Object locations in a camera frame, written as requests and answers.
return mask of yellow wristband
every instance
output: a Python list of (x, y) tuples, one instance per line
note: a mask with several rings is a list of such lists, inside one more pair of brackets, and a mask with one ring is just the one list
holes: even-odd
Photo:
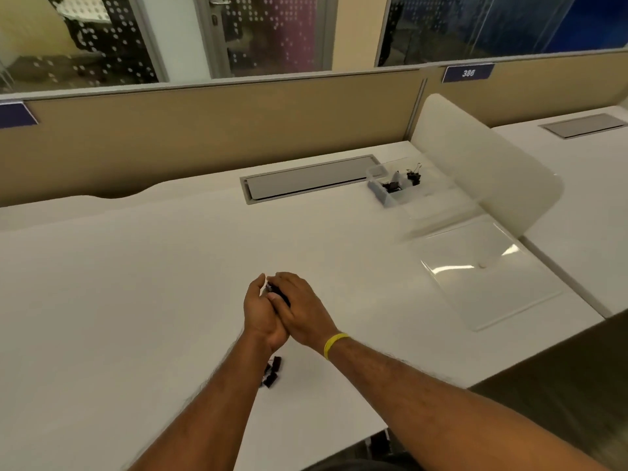
[(344, 339), (345, 337), (349, 337), (349, 334), (340, 333), (336, 334), (333, 337), (330, 337), (327, 343), (325, 344), (325, 348), (323, 349), (323, 356), (326, 360), (329, 360), (329, 349), (336, 343), (337, 340)]

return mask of hand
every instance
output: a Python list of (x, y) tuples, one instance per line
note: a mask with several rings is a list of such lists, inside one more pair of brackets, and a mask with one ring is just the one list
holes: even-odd
[(278, 272), (268, 281), (277, 286), (290, 301), (290, 307), (278, 294), (268, 294), (268, 299), (279, 313), (281, 322), (294, 339), (323, 354), (325, 344), (339, 331), (329, 312), (312, 291), (310, 285), (296, 274)]
[(259, 295), (265, 276), (260, 274), (244, 297), (244, 335), (256, 336), (269, 347), (269, 357), (288, 340), (288, 332), (266, 294)]

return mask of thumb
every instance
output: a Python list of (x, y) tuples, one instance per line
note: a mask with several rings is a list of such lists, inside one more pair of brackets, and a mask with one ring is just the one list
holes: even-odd
[(281, 296), (279, 294), (269, 292), (266, 297), (269, 301), (271, 301), (272, 307), (275, 309), (277, 314), (279, 314), (279, 318), (284, 324), (286, 324), (286, 322), (292, 321), (292, 311), (290, 310), (286, 302), (281, 299)]

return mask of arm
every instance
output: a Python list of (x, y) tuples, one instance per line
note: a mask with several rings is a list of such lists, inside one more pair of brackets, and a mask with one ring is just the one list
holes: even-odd
[(130, 471), (231, 471), (236, 464), (264, 367), (288, 334), (259, 291), (244, 300), (244, 332), (207, 385), (130, 467)]
[[(322, 354), (338, 329), (310, 285), (290, 273), (269, 280), (291, 303), (288, 308), (279, 296), (269, 294), (288, 332)], [(605, 469), (522, 415), (356, 340), (337, 341), (328, 356), (426, 469)]]

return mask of door handle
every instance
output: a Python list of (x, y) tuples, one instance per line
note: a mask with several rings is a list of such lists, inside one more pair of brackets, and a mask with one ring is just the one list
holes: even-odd
[(211, 6), (219, 6), (219, 5), (229, 5), (231, 1), (229, 0), (208, 0)]

